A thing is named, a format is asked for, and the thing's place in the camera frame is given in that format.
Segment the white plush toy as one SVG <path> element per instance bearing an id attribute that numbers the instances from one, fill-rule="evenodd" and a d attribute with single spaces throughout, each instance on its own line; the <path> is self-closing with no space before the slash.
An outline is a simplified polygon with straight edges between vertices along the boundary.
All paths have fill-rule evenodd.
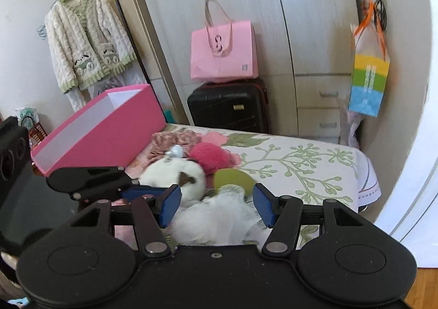
<path id="1" fill-rule="evenodd" d="M 165 156 L 151 163 L 140 175 L 139 183 L 164 188 L 179 185 L 183 207 L 200 201 L 206 192 L 206 174 L 203 168 L 196 161 L 187 158 Z"/>

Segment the white mesh bath pouf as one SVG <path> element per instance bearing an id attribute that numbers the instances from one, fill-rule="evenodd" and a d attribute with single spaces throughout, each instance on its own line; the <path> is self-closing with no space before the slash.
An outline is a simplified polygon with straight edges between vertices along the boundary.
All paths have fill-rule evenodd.
<path id="1" fill-rule="evenodd" d="M 228 184 L 216 195 L 179 209 L 166 234 L 181 245 L 224 246 L 258 244 L 266 229 L 244 188 Z"/>

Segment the pink floral scrunchie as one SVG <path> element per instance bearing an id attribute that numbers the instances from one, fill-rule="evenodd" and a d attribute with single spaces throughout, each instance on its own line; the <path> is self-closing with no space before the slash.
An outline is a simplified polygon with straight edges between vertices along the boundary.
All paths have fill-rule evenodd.
<path id="1" fill-rule="evenodd" d="M 146 164 L 165 157 L 188 158 L 190 151 L 201 140 L 201 136 L 192 130 L 156 132 L 151 139 Z"/>

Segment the green powder puff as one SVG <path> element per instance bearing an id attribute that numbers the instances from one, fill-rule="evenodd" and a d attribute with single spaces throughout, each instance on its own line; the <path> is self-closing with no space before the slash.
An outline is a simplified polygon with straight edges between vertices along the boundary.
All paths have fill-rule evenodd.
<path id="1" fill-rule="evenodd" d="M 248 196 L 252 193 L 256 181 L 244 171 L 235 168 L 224 168 L 218 170 L 213 176 L 213 186 L 215 190 L 227 185 L 242 187 Z"/>

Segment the pink fuzzy scrunchie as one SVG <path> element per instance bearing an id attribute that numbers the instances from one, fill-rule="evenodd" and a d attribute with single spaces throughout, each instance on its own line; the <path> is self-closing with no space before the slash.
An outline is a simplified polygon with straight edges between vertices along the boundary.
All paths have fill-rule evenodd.
<path id="1" fill-rule="evenodd" d="M 213 175 L 221 169 L 235 168 L 241 163 L 238 154 L 208 142 L 196 144 L 189 152 L 189 159 L 197 162 L 206 175 Z"/>

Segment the floral table cloth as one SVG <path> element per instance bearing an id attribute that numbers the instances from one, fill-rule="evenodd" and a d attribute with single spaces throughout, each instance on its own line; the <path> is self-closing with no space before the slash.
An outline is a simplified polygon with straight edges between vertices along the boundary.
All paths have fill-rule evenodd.
<path id="1" fill-rule="evenodd" d="M 356 148 L 301 138 L 202 127 L 168 125 L 163 131 L 184 130 L 199 134 L 201 142 L 238 154 L 241 163 L 235 169 L 244 171 L 276 196 L 295 196 L 305 204 L 316 205 L 332 198 L 353 210 L 381 196 L 369 158 Z M 146 161 L 150 148 L 151 143 L 127 166 L 126 172 L 131 178 L 139 180 L 148 167 Z M 206 192 L 201 200 L 218 193 L 219 190 L 213 186 L 214 174 L 206 175 Z M 166 234 L 166 229 L 166 240 L 171 246 L 178 245 Z M 267 228 L 257 245 L 264 244 L 268 236 Z"/>

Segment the pink cardboard box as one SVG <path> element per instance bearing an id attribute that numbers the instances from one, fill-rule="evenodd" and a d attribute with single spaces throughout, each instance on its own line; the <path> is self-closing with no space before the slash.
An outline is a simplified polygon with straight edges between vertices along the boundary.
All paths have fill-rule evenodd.
<path id="1" fill-rule="evenodd" d="M 128 166 L 166 120 L 149 84 L 109 89 L 31 151 L 44 176 L 59 168 Z"/>

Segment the teal plastic basket bag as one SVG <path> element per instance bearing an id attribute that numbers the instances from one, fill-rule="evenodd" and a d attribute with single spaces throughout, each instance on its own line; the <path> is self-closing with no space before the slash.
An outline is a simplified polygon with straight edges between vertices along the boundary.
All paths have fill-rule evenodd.
<path id="1" fill-rule="evenodd" d="M 175 121 L 175 118 L 174 118 L 174 116 L 173 116 L 173 114 L 172 114 L 172 112 L 171 112 L 170 109 L 166 109 L 166 110 L 164 111 L 164 116 L 165 116 L 166 122 L 167 122 L 168 124 L 176 124 L 176 123 L 177 123 L 177 122 Z"/>

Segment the black suitcase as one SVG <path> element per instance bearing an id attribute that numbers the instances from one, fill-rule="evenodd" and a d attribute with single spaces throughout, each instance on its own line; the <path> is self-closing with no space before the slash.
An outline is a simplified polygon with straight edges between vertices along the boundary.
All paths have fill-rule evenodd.
<path id="1" fill-rule="evenodd" d="M 269 133 L 269 101 L 262 79 L 206 83 L 188 97 L 194 125 L 224 130 Z"/>

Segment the cream knitted cardigan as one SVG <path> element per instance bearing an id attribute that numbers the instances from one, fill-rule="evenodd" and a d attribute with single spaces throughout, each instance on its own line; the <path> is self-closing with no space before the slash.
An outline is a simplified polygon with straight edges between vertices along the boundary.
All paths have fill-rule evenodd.
<path id="1" fill-rule="evenodd" d="M 57 84 L 63 93 L 118 76 L 136 61 L 120 19 L 107 0 L 58 0 L 45 17 Z"/>

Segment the pink paper shopping bag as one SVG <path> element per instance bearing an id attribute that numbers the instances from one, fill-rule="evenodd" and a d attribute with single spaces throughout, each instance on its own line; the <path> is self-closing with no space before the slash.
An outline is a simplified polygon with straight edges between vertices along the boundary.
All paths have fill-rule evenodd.
<path id="1" fill-rule="evenodd" d="M 226 20 L 215 25 L 209 4 L 218 5 Z M 206 26 L 192 33 L 190 77 L 199 82 L 224 83 L 258 77 L 255 32 L 250 21 L 234 21 L 217 0 L 205 0 Z"/>

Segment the colourful paper gift bag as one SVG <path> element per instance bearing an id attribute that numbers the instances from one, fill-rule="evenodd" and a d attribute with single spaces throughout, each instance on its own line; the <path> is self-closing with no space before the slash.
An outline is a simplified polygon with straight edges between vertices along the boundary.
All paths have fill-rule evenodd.
<path id="1" fill-rule="evenodd" d="M 377 117 L 388 79 L 390 56 L 374 1 L 364 0 L 362 12 L 361 22 L 350 26 L 354 41 L 354 64 L 348 109 Z"/>

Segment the grey wooden wardrobe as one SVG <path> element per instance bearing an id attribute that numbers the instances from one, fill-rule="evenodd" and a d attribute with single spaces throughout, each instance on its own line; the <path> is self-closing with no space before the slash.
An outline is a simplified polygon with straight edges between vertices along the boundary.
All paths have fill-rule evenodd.
<path id="1" fill-rule="evenodd" d="M 356 0 L 140 0 L 190 125 L 239 130 L 260 80 L 254 128 L 335 142 L 353 69 Z"/>

